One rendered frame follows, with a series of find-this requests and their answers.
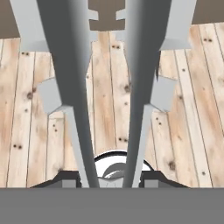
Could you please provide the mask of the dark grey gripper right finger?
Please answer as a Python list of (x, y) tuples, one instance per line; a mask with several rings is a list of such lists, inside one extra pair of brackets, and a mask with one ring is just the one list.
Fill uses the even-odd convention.
[(140, 183), (140, 188), (186, 188), (186, 185), (182, 185), (176, 181), (168, 179), (161, 171), (143, 171)]

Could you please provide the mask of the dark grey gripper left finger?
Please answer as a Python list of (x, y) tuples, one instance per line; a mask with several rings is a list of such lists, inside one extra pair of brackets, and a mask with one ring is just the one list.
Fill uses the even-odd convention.
[(78, 171), (60, 171), (53, 179), (49, 179), (33, 188), (82, 188), (81, 178)]

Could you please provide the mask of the black and white round object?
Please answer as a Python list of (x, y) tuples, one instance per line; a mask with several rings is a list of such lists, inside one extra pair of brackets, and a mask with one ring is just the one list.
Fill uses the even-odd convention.
[(94, 158), (100, 188), (126, 188), (127, 156), (126, 150), (107, 150)]

